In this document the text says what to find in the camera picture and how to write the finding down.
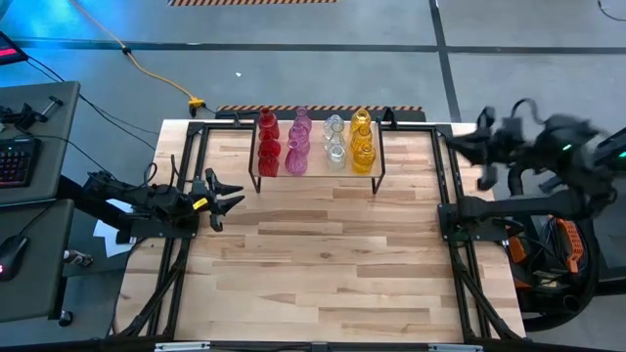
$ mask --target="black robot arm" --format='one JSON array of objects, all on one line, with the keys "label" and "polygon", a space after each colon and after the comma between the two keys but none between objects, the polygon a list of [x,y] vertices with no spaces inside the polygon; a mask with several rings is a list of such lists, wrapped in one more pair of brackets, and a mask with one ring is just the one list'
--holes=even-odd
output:
[{"label": "black robot arm", "polygon": [[[477,187],[486,191],[498,179],[493,164],[504,164],[509,172],[512,197],[485,201],[463,197],[458,201],[458,220],[484,220],[490,217],[547,215],[562,219],[597,216],[616,199],[611,183],[613,174],[589,160],[585,144],[598,135],[587,121],[555,114],[548,118],[544,130],[534,143],[524,141],[520,117],[503,118],[502,126],[492,133],[495,110],[485,108],[476,122],[476,130],[465,136],[447,136],[449,148],[462,154],[471,164],[483,166]],[[523,197],[521,174],[552,171],[568,186],[548,197]]]},{"label": "black robot arm", "polygon": [[211,228],[221,232],[221,217],[244,199],[218,199],[217,196],[228,196],[243,187],[220,183],[210,168],[205,170],[205,176],[206,182],[195,182],[188,194],[171,185],[129,185],[106,171],[90,173],[83,189],[89,198],[117,199],[133,206],[133,213],[123,215],[131,229],[118,234],[118,242],[128,242],[130,238],[185,238],[196,234],[199,214],[205,211],[210,212]]}]

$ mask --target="concrete floor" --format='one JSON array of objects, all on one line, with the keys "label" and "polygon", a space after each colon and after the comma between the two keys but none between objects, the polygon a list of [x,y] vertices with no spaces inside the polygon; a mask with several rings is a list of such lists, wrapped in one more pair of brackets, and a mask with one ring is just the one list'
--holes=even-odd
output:
[{"label": "concrete floor", "polygon": [[[79,44],[85,44],[83,40],[96,44],[110,40],[69,2],[22,0],[7,7],[9,2],[0,0],[0,30],[25,43],[31,56],[64,79],[80,81],[83,95],[95,104],[155,131],[165,118],[188,117],[184,95],[141,74],[119,51],[66,49],[76,40],[81,40]],[[165,0],[80,3],[126,41],[236,45],[236,51],[217,50],[225,49],[224,45],[206,50],[186,50],[193,48],[179,45],[183,50],[134,52],[145,67],[207,98],[214,108],[250,104],[421,105],[429,121],[474,122],[485,105],[505,115],[516,100],[528,96],[538,101],[544,116],[553,112],[578,114],[611,132],[624,126],[626,23],[604,17],[596,0],[439,0],[443,27],[439,33],[430,7],[436,2],[428,0],[202,8],[172,8]],[[623,1],[604,3],[613,14],[626,18]],[[448,50],[437,47],[442,44],[440,34],[453,47],[578,50],[524,55],[457,51],[441,61],[436,50]],[[36,48],[43,44],[46,49]],[[258,51],[259,47],[245,44],[277,46],[274,51]],[[338,46],[322,47],[325,51],[320,52],[312,51],[312,47],[295,51],[294,45],[299,44]],[[608,47],[624,50],[618,55],[602,54]],[[0,67],[0,86],[47,81],[26,64]],[[459,115],[450,109],[454,105]],[[525,128],[528,137],[538,132],[530,122]],[[153,144],[157,140],[153,135],[142,137]],[[71,139],[118,178],[131,183],[140,181],[153,157],[151,150],[120,133],[83,103],[76,111]],[[94,165],[68,149],[64,165],[68,177],[83,182],[86,172],[92,170]],[[502,185],[496,194],[507,195]],[[89,241],[93,226],[93,219],[76,215],[71,241],[78,243],[78,249],[99,245]],[[618,229],[613,227],[613,233],[607,235],[623,236]],[[115,263],[123,267],[123,260]],[[59,329],[44,320],[0,324],[0,344],[103,336],[111,322],[120,282],[120,272],[71,279],[66,307],[76,314],[72,326]],[[626,350],[626,335],[618,330],[625,314],[626,299],[622,296],[597,298],[573,322],[531,333],[530,337]]]}]

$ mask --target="glass shelf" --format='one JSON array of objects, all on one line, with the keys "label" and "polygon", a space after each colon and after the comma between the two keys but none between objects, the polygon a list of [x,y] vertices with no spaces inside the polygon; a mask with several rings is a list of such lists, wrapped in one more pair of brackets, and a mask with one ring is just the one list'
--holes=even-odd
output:
[{"label": "glass shelf", "polygon": [[[372,166],[372,171],[369,174],[357,174],[352,171],[352,154],[350,152],[350,120],[345,121],[345,128],[343,130],[343,138],[346,143],[346,163],[343,170],[331,171],[326,164],[326,150],[324,146],[326,144],[326,137],[324,136],[324,121],[313,121],[313,127],[309,135],[309,142],[311,143],[311,151],[308,155],[308,168],[304,175],[294,176],[290,174],[285,168],[285,159],[289,152],[287,141],[289,139],[289,131],[293,126],[292,120],[279,120],[279,127],[281,130],[281,137],[278,139],[281,144],[281,154],[278,157],[280,166],[278,169],[277,177],[337,177],[337,178],[382,178],[384,175],[384,150],[382,148],[382,133],[380,132],[380,125],[377,122],[372,122],[372,145],[376,149],[376,160]],[[258,148],[260,140],[258,138],[258,129],[255,125],[254,135],[252,137],[251,153],[250,153],[250,176],[253,178],[270,178],[267,176],[261,176],[258,172]]]}]

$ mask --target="pink glass vase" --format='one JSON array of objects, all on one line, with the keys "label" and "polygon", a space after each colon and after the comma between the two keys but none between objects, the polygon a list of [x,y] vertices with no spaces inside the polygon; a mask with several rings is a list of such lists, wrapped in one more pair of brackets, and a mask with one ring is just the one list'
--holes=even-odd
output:
[{"label": "pink glass vase", "polygon": [[298,149],[304,155],[308,155],[311,150],[309,142],[309,133],[301,124],[295,124],[290,129],[290,141],[297,141]]},{"label": "pink glass vase", "polygon": [[304,126],[304,128],[306,128],[307,132],[311,132],[311,129],[313,128],[313,121],[311,120],[311,118],[309,118],[309,110],[305,107],[298,107],[295,110],[295,119],[293,120],[293,125],[296,124],[301,124],[302,126]]},{"label": "pink glass vase", "polygon": [[306,172],[309,162],[306,154],[300,151],[300,144],[297,141],[289,141],[290,152],[285,159],[285,168],[294,176],[302,176]]}]

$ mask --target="hazard stripe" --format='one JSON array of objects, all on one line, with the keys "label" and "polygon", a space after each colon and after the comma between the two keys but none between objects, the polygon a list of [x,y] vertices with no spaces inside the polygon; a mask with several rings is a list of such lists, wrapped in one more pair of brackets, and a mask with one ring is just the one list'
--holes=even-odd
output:
[{"label": "hazard stripe", "polygon": [[169,6],[331,4],[338,0],[168,0]]},{"label": "hazard stripe", "polygon": [[[267,108],[269,110],[296,110],[300,106],[220,106],[217,110],[261,110]],[[304,106],[308,110],[373,110],[373,111],[382,111],[387,108],[387,106]],[[400,110],[400,111],[422,111],[422,107],[420,106],[394,106],[389,107],[392,110]]]}]

